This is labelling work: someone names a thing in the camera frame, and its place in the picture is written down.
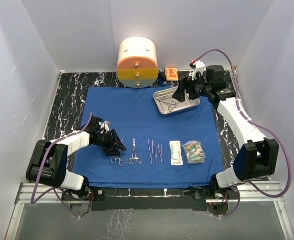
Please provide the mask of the remaining ring-handled clamp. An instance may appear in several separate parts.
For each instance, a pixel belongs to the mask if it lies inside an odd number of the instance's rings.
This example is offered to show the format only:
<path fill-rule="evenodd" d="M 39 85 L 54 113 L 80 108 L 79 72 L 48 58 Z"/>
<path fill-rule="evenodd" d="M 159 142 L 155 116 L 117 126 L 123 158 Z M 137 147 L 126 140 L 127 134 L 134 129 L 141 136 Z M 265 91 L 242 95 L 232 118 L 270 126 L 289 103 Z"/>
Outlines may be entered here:
<path fill-rule="evenodd" d="M 112 156 L 110 161 L 115 164 L 118 162 L 118 164 L 122 167 L 125 165 L 125 161 L 121 159 L 121 149 L 118 150 L 118 153 L 116 156 Z"/>

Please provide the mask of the green clear supply packet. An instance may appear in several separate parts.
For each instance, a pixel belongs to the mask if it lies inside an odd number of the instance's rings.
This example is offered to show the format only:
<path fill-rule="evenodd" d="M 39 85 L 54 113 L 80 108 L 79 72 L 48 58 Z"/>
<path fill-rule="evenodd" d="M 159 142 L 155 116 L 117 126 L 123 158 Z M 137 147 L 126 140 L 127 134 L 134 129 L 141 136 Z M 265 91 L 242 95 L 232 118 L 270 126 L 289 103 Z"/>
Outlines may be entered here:
<path fill-rule="evenodd" d="M 200 158 L 200 148 L 198 143 L 184 144 L 183 149 L 188 163 L 194 163 Z"/>

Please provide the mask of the steel forceps ring handles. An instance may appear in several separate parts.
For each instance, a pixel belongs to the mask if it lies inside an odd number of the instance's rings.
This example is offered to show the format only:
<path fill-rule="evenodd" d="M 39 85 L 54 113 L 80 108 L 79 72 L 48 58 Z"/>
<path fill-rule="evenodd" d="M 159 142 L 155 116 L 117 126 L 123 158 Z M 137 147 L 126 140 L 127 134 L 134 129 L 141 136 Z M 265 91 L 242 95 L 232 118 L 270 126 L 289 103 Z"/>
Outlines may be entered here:
<path fill-rule="evenodd" d="M 127 159 L 127 163 L 129 165 L 132 165 L 134 162 L 137 162 L 138 164 L 142 163 L 142 158 L 140 158 L 136 155 L 135 138 L 133 138 L 132 156 Z"/>

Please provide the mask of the blue surgical cloth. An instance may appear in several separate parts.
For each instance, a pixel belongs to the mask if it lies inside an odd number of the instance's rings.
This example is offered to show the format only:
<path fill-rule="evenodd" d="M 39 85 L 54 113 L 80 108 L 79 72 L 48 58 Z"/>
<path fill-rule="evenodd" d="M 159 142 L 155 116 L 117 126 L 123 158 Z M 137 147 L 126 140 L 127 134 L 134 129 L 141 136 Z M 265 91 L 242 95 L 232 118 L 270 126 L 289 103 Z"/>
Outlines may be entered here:
<path fill-rule="evenodd" d="M 191 110 L 163 116 L 153 94 L 156 88 L 91 87 L 88 90 L 82 123 L 90 114 L 110 122 L 132 156 L 133 138 L 136 154 L 142 163 L 120 166 L 112 163 L 102 148 L 90 145 L 75 154 L 73 172 L 89 179 L 92 187 L 164 189 L 206 185 L 212 175 L 223 171 L 223 158 L 212 106 L 205 97 Z M 148 140 L 153 140 L 153 165 Z M 174 166 L 170 162 L 169 141 L 199 141 L 205 152 L 203 163 Z M 155 165 L 154 145 L 162 145 L 162 162 L 158 152 Z"/>

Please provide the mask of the steel tweezers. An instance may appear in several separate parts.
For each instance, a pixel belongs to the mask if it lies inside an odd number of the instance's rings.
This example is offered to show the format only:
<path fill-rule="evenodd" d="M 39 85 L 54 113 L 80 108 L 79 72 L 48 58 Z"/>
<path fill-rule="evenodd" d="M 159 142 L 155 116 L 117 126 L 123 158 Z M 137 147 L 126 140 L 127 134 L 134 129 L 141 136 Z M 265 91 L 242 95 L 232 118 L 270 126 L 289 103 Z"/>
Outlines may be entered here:
<path fill-rule="evenodd" d="M 160 161 L 162 162 L 162 145 L 161 144 L 158 145 L 158 152 L 160 156 Z"/>
<path fill-rule="evenodd" d="M 154 145 L 154 155 L 155 155 L 155 165 L 157 165 L 157 158 L 158 158 L 158 146 L 157 146 L 157 144 Z"/>

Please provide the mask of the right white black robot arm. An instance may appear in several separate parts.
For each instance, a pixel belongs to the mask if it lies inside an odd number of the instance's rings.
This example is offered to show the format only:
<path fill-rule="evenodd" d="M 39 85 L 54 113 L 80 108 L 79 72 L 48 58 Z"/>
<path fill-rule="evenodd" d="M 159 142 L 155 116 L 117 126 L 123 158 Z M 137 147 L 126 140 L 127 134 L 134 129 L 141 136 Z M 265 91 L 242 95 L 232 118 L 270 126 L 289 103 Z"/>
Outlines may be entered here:
<path fill-rule="evenodd" d="M 243 117 L 243 111 L 237 108 L 239 100 L 235 91 L 226 86 L 224 72 L 221 65 L 210 65 L 206 68 L 205 77 L 196 72 L 181 79 L 172 95 L 181 103 L 185 100 L 185 94 L 189 95 L 190 100 L 206 97 L 227 121 L 238 141 L 240 150 L 233 165 L 212 175 L 209 191 L 217 199 L 222 198 L 231 186 L 272 175 L 279 153 L 278 142 L 268 139 Z"/>

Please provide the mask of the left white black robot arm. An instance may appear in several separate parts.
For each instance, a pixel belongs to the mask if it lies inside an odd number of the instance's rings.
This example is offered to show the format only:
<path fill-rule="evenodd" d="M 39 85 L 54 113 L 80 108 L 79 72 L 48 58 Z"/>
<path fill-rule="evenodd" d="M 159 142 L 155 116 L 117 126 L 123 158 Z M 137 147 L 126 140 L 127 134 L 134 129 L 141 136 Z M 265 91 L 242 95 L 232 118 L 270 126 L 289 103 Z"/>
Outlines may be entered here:
<path fill-rule="evenodd" d="M 80 200 L 86 199 L 90 194 L 89 180 L 69 171 L 67 160 L 76 151 L 90 145 L 102 147 L 103 153 L 111 157 L 126 150 L 116 130 L 110 129 L 107 121 L 90 115 L 84 126 L 68 135 L 38 140 L 26 170 L 26 179 L 35 185 L 67 190 Z"/>

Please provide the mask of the long white green pouch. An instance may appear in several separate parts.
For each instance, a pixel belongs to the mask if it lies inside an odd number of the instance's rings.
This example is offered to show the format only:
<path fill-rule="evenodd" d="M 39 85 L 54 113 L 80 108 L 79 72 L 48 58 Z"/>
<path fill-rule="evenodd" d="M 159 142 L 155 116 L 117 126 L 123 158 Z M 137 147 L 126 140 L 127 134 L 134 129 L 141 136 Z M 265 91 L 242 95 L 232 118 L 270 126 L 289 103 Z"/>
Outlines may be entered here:
<path fill-rule="evenodd" d="M 178 140 L 169 141 L 170 146 L 170 162 L 173 166 L 182 166 L 183 159 L 181 153 L 181 143 Z"/>

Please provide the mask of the steel instrument tray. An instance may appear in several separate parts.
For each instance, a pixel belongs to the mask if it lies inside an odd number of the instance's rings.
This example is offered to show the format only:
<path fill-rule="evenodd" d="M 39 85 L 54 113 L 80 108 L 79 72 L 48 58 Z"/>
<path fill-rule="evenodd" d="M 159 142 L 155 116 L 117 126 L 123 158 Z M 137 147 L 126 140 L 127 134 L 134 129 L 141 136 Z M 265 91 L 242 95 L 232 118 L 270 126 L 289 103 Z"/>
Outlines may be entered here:
<path fill-rule="evenodd" d="M 195 108 L 197 105 L 200 104 L 199 98 L 191 100 L 189 98 L 188 93 L 185 93 L 185 101 L 184 102 L 179 102 L 179 101 L 173 99 L 172 95 L 176 91 L 176 89 L 177 89 L 177 86 L 176 87 L 168 87 L 164 90 L 157 91 L 153 94 L 153 99 L 155 101 L 155 104 L 156 104 L 160 114 L 162 114 L 163 116 L 169 116 L 169 115 L 177 114 L 180 112 L 185 112 L 185 111 L 188 111 L 188 110 Z M 159 102 L 158 100 L 163 100 L 166 102 L 175 101 L 178 104 L 177 104 L 176 108 L 174 108 L 173 110 L 167 110 L 168 106 Z"/>

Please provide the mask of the white blue supply packet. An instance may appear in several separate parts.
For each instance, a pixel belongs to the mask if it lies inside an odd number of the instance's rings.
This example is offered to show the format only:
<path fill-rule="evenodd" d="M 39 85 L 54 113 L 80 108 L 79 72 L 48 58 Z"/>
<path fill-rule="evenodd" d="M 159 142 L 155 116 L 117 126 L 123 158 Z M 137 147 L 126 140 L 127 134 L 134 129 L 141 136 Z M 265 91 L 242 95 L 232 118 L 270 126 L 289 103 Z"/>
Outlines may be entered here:
<path fill-rule="evenodd" d="M 206 158 L 205 152 L 199 141 L 190 140 L 182 145 L 186 159 L 189 162 L 202 161 Z"/>

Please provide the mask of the long serrated steel forceps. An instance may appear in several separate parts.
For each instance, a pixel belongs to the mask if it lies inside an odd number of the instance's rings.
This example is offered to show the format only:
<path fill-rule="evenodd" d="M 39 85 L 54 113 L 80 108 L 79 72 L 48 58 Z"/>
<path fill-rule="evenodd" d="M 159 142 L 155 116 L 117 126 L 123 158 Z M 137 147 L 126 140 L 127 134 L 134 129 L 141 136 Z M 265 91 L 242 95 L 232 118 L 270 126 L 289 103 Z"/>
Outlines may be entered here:
<path fill-rule="evenodd" d="M 153 140 L 148 140 L 148 149 L 149 149 L 149 156 L 150 156 L 150 163 L 153 165 Z"/>

